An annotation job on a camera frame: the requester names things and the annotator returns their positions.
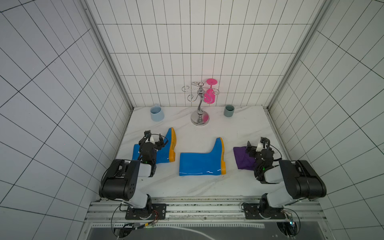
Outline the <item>purple cloth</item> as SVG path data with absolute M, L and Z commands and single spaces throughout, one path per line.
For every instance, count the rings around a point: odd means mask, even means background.
M 236 164 L 239 170 L 253 171 L 256 163 L 256 159 L 250 157 L 246 152 L 247 147 L 234 147 L 233 152 L 236 160 Z

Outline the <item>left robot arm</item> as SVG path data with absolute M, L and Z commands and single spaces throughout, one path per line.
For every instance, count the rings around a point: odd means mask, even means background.
M 138 178 L 151 178 L 157 169 L 157 152 L 169 140 L 158 134 L 156 142 L 150 130 L 144 132 L 139 141 L 139 156 L 133 160 L 115 159 L 103 174 L 99 195 L 111 201 L 121 201 L 132 209 L 152 211 L 152 200 L 148 194 L 137 190 Z

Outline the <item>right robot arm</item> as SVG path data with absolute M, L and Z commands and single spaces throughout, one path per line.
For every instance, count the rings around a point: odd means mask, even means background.
M 256 160 L 254 176 L 261 184 L 284 186 L 266 193 L 260 200 L 258 210 L 282 209 L 301 199 L 316 200 L 327 194 L 325 183 L 308 161 L 274 159 L 275 152 L 268 138 L 261 137 L 257 146 L 247 142 L 246 153 Z

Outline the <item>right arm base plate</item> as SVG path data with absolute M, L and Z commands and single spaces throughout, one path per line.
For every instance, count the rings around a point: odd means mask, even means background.
M 247 220 L 285 220 L 286 214 L 281 208 L 271 208 L 268 205 L 242 203 L 241 209 Z

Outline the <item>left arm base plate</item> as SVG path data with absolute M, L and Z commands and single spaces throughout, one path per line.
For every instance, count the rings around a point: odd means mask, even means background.
M 143 209 L 128 207 L 125 212 L 126 220 L 164 220 L 167 213 L 167 204 L 150 204 Z

